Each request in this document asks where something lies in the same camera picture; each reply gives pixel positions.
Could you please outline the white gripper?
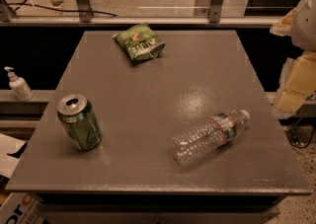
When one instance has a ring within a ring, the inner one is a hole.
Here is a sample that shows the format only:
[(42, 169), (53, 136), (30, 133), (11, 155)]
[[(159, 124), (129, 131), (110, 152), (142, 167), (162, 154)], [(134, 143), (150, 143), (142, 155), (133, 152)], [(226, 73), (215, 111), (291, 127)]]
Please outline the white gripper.
[(270, 33), (290, 36), (294, 45), (304, 50), (297, 59), (288, 58), (282, 66), (279, 88), (273, 105), (278, 119), (295, 115), (308, 97), (316, 92), (316, 0), (300, 0), (270, 28)]

